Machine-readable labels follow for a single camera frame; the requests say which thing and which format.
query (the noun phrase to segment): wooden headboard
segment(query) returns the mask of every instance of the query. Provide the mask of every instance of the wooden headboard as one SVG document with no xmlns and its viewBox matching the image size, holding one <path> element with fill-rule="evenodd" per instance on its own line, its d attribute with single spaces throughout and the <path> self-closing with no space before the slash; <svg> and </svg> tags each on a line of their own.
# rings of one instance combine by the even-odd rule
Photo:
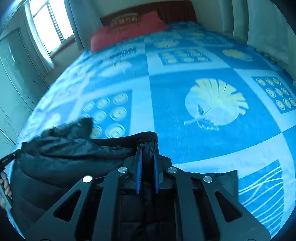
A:
<svg viewBox="0 0 296 241">
<path fill-rule="evenodd" d="M 153 2 L 135 7 L 126 8 L 118 12 L 112 13 L 101 18 L 104 26 L 110 24 L 110 22 L 117 16 L 136 12 L 139 15 L 157 11 L 158 16 L 165 23 L 174 23 L 180 21 L 192 21 L 196 22 L 195 11 L 190 1 L 164 1 L 164 2 Z"/>
</svg>

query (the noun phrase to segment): window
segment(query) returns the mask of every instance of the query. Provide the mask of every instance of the window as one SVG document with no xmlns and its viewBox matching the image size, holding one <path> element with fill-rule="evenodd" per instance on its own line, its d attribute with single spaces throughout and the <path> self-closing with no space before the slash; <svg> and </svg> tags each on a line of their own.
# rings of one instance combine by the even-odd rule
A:
<svg viewBox="0 0 296 241">
<path fill-rule="evenodd" d="M 73 35 L 63 0 L 30 0 L 37 32 L 50 53 Z"/>
</svg>

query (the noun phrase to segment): blue bedspread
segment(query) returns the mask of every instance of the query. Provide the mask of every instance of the blue bedspread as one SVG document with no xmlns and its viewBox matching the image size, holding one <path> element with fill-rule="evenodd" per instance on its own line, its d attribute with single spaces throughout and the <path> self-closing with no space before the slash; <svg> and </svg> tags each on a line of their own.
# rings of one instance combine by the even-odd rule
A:
<svg viewBox="0 0 296 241">
<path fill-rule="evenodd" d="M 170 26 L 85 51 L 41 99 L 19 144 L 81 116 L 93 117 L 95 139 L 155 131 L 178 168 L 237 169 L 239 201 L 273 237 L 295 206 L 296 81 L 197 23 Z"/>
</svg>

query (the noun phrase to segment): black jacket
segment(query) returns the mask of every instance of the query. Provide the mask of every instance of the black jacket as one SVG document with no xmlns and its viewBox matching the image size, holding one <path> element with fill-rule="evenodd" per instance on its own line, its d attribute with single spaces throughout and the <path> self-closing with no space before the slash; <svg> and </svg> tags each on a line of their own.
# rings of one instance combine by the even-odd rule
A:
<svg viewBox="0 0 296 241">
<path fill-rule="evenodd" d="M 152 158 L 158 152 L 157 135 L 144 132 L 129 137 L 91 140 L 92 119 L 44 131 L 23 143 L 11 178 L 12 216 L 21 232 L 28 229 L 82 177 L 106 176 L 134 156 L 138 145 L 143 151 L 143 181 L 154 179 Z M 237 176 L 225 179 L 225 188 L 237 197 Z M 144 197 L 121 199 L 120 240 L 175 240 L 174 203 L 164 196 L 155 204 L 149 188 Z"/>
</svg>

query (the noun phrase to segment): silver screw head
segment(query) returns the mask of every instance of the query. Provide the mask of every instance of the silver screw head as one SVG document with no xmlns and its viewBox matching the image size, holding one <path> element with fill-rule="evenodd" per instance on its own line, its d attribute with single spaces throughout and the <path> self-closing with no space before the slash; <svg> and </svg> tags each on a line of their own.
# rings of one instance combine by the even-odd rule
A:
<svg viewBox="0 0 296 241">
<path fill-rule="evenodd" d="M 128 171 L 128 169 L 126 167 L 120 167 L 120 168 L 118 168 L 118 171 L 120 173 L 126 173 Z"/>
<path fill-rule="evenodd" d="M 169 167 L 168 168 L 168 172 L 170 172 L 170 173 L 176 173 L 177 172 L 177 168 L 175 168 L 175 167 Z"/>
<path fill-rule="evenodd" d="M 91 176 L 85 176 L 83 179 L 84 183 L 90 183 L 92 181 L 92 177 Z"/>
<path fill-rule="evenodd" d="M 203 178 L 203 180 L 206 182 L 206 183 L 211 183 L 213 181 L 213 179 L 210 177 L 210 176 L 205 176 Z"/>
</svg>

